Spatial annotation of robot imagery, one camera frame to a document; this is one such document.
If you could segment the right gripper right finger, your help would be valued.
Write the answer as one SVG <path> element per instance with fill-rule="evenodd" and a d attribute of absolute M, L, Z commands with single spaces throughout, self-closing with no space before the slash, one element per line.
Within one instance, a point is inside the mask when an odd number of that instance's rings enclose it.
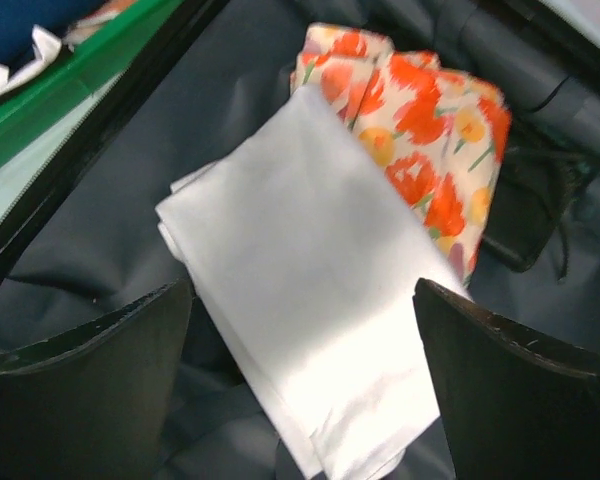
<path fill-rule="evenodd" d="M 431 280 L 414 308 L 459 479 L 600 479 L 600 354 Z"/>

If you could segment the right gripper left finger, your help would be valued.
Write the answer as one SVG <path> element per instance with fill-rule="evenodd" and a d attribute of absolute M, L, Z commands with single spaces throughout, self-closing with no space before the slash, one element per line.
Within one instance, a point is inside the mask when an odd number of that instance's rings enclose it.
<path fill-rule="evenodd" d="M 0 479 L 147 479 L 192 294 L 174 282 L 0 353 Z"/>

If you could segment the yellow Pikachu hard-shell suitcase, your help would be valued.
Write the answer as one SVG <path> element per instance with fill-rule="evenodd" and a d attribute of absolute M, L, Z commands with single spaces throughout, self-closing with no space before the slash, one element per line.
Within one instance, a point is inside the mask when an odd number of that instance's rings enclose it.
<path fill-rule="evenodd" d="M 513 139 L 470 290 L 479 306 L 600 354 L 600 54 L 536 1 L 187 1 L 0 225 L 0 353 L 178 281 L 192 303 L 147 479 L 297 479 L 300 470 L 168 254 L 154 205 L 287 96 L 313 20 L 430 47 L 501 86 Z M 397 479 L 459 479 L 442 418 Z"/>

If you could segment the white garment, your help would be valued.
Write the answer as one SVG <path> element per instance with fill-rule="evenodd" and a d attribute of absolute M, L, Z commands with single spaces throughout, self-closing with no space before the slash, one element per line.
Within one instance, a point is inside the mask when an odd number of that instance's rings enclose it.
<path fill-rule="evenodd" d="M 303 476 L 390 473 L 439 415 L 415 285 L 464 286 L 320 90 L 156 211 Z"/>

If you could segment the green plastic tray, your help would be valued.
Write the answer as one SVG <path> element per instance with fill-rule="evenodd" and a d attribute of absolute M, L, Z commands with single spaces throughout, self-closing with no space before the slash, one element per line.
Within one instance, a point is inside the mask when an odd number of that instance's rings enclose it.
<path fill-rule="evenodd" d="M 124 70 L 179 5 L 135 2 L 32 81 L 0 97 L 0 168 Z"/>

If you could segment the orange floral cloth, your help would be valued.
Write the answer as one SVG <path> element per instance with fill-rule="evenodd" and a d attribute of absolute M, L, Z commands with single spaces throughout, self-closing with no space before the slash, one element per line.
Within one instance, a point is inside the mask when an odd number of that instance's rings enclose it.
<path fill-rule="evenodd" d="M 511 124 L 502 92 L 387 36 L 311 24 L 290 88 L 320 87 L 463 282 L 474 272 Z"/>

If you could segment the dark blue garment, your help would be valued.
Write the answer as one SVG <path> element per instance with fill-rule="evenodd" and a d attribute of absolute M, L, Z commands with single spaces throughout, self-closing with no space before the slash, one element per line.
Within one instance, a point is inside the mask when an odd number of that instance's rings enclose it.
<path fill-rule="evenodd" d="M 0 64 L 10 65 L 31 48 L 35 25 L 63 33 L 103 4 L 99 0 L 0 0 Z"/>

